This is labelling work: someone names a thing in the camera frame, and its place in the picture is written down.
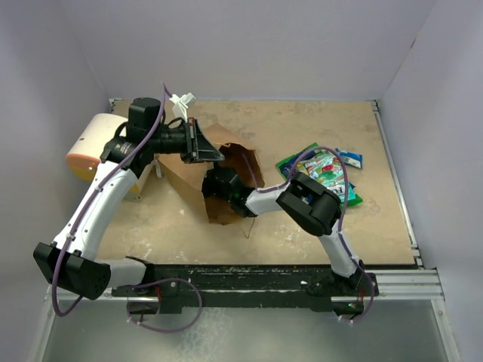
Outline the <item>brown paper bag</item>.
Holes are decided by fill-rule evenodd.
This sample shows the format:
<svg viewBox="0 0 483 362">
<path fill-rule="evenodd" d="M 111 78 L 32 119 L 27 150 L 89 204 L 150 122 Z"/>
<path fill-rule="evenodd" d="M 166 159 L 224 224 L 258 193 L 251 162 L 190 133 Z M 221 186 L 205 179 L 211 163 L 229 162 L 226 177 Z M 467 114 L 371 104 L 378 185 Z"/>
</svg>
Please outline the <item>brown paper bag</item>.
<svg viewBox="0 0 483 362">
<path fill-rule="evenodd" d="M 256 147 L 220 124 L 203 134 L 224 155 L 220 163 L 186 164 L 177 155 L 159 155 L 164 176 L 203 221 L 229 225 L 241 221 L 232 206 L 248 191 L 265 186 Z"/>
</svg>

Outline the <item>blue Kettle chips bag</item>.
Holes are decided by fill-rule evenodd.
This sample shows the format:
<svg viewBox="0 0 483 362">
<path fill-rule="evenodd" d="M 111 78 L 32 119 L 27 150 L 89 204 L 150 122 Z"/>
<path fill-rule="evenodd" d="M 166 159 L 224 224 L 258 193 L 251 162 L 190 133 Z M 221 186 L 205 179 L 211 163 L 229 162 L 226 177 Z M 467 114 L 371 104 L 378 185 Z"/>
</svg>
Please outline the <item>blue Kettle chips bag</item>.
<svg viewBox="0 0 483 362">
<path fill-rule="evenodd" d="M 289 156 L 286 159 L 284 159 L 284 160 L 282 160 L 282 161 L 280 161 L 279 163 L 276 164 L 276 167 L 278 168 L 279 173 L 284 177 L 284 179 L 287 179 L 290 176 L 292 168 L 294 167 L 294 165 L 297 165 L 297 159 L 305 151 L 306 150 L 304 149 L 302 152 L 298 152 L 297 154 Z M 309 156 L 313 156 L 314 154 L 316 154 L 318 152 L 321 152 L 321 150 L 311 151 L 301 161 L 307 159 Z"/>
</svg>

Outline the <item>green yellow candy packet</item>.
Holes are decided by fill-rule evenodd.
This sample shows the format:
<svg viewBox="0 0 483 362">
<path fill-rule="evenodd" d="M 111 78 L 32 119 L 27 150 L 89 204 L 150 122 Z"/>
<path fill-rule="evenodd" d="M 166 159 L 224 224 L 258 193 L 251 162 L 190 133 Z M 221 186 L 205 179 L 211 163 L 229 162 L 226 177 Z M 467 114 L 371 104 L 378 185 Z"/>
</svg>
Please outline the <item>green yellow candy packet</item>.
<svg viewBox="0 0 483 362">
<path fill-rule="evenodd" d="M 314 170 L 323 167 L 327 158 L 330 158 L 330 155 L 327 152 L 318 152 L 299 162 L 297 164 L 297 169 L 302 173 L 310 175 Z"/>
</svg>

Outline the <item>green white snack packet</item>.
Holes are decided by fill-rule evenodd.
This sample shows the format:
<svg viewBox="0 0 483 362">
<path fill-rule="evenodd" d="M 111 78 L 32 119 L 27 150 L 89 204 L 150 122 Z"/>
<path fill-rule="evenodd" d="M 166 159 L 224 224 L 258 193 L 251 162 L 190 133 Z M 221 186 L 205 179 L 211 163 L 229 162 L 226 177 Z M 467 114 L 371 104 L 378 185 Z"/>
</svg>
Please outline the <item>green white snack packet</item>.
<svg viewBox="0 0 483 362">
<path fill-rule="evenodd" d="M 318 146 L 318 143 L 312 143 L 303 151 L 287 157 L 276 164 L 279 173 L 287 179 L 290 175 L 291 168 L 297 158 L 303 154 L 307 149 L 313 149 Z M 363 157 L 361 154 L 349 152 L 346 150 L 335 148 L 335 151 L 343 159 L 346 166 L 351 166 L 359 170 L 363 166 Z M 310 152 L 302 161 L 296 164 L 296 170 L 304 173 L 314 180 L 320 182 L 325 188 L 331 190 L 344 202 L 345 182 L 343 176 L 343 168 L 331 152 L 327 150 L 315 150 Z M 361 196 L 355 193 L 355 186 L 349 183 L 348 187 L 348 207 L 352 207 L 363 202 Z"/>
</svg>

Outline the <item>blue snack packet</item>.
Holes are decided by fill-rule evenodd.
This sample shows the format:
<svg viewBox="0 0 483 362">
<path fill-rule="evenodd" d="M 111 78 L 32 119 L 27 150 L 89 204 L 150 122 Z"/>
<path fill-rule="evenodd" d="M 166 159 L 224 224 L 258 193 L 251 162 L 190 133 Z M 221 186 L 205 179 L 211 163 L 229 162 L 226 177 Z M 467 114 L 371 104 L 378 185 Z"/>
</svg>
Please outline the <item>blue snack packet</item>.
<svg viewBox="0 0 483 362">
<path fill-rule="evenodd" d="M 359 170 L 363 168 L 363 155 L 336 148 L 336 152 L 343 159 L 344 164 L 355 167 Z"/>
</svg>

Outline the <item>red green Fox's candy packet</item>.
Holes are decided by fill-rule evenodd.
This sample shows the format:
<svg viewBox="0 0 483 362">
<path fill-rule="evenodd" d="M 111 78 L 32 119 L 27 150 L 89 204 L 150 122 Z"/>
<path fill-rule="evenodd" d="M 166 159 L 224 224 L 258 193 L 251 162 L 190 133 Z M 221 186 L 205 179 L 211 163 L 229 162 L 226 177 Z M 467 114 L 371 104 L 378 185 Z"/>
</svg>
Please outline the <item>red green Fox's candy packet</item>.
<svg viewBox="0 0 483 362">
<path fill-rule="evenodd" d="M 345 198 L 346 183 L 344 181 L 343 168 L 338 159 L 330 152 L 327 152 L 330 158 L 327 158 L 323 167 L 311 172 L 309 177 L 321 183 L 325 188 L 337 195 L 343 203 Z"/>
</svg>

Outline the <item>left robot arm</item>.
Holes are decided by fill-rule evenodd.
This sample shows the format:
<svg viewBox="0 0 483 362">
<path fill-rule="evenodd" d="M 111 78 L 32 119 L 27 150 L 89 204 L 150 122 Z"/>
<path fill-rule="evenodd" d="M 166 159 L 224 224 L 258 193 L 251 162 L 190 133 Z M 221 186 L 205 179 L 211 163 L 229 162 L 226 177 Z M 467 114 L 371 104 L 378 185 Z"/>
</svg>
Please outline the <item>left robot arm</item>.
<svg viewBox="0 0 483 362">
<path fill-rule="evenodd" d="M 187 109 L 191 93 L 170 98 L 175 118 L 165 122 L 164 104 L 136 98 L 128 117 L 116 129 L 100 155 L 94 179 L 71 219 L 49 244 L 36 246 L 33 257 L 54 290 L 62 288 L 95 300 L 108 287 L 129 287 L 139 296 L 150 294 L 155 277 L 143 262 L 97 260 L 100 242 L 118 206 L 157 154 L 179 155 L 186 164 L 223 161 L 223 154 L 202 133 Z"/>
</svg>

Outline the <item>small white clip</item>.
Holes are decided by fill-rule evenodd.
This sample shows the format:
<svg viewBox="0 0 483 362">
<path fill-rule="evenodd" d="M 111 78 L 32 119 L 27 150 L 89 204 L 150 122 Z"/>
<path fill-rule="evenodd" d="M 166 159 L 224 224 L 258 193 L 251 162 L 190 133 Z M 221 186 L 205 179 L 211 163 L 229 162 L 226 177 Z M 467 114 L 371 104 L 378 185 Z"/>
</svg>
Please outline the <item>small white clip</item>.
<svg viewBox="0 0 483 362">
<path fill-rule="evenodd" d="M 156 176 L 161 179 L 163 177 L 163 171 L 160 163 L 157 160 L 153 161 L 154 167 L 155 167 L 155 173 Z"/>
</svg>

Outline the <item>orange beige box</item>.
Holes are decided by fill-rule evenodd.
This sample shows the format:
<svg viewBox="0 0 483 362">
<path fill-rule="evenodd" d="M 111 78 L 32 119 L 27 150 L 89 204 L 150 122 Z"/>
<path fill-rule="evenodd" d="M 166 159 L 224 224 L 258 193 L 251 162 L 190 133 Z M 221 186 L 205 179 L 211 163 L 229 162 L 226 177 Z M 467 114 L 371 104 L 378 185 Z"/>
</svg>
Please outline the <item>orange beige box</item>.
<svg viewBox="0 0 483 362">
<path fill-rule="evenodd" d="M 89 183 L 94 179 L 105 144 L 113 138 L 117 127 L 125 121 L 127 121 L 126 117 L 108 113 L 100 113 L 92 118 L 66 155 L 68 168 L 79 179 Z M 155 173 L 153 161 L 145 167 L 125 198 L 140 199 L 143 187 L 152 173 Z"/>
</svg>

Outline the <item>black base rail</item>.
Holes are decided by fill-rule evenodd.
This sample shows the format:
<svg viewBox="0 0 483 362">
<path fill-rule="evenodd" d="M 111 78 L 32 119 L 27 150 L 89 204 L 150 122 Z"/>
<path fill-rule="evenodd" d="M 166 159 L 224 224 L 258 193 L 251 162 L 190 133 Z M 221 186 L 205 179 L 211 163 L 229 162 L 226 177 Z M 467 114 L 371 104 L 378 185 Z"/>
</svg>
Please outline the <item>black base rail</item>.
<svg viewBox="0 0 483 362">
<path fill-rule="evenodd" d="M 149 264 L 141 288 L 116 287 L 112 293 L 146 301 L 163 314 L 184 307 L 307 308 L 359 315 L 364 298 L 378 296 L 375 274 L 350 278 L 328 265 L 162 265 Z"/>
</svg>

